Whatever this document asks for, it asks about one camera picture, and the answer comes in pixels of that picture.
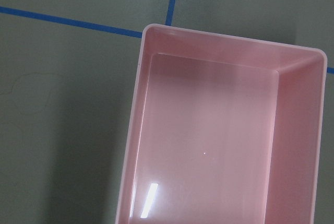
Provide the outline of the pink plastic bin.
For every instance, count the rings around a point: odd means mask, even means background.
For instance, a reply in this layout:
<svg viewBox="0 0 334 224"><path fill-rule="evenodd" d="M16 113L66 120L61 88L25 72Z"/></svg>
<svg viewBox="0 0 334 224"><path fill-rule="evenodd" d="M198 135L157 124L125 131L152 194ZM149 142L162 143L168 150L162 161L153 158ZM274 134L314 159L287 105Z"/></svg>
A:
<svg viewBox="0 0 334 224"><path fill-rule="evenodd" d="M150 24L116 223L313 223L327 56Z"/></svg>

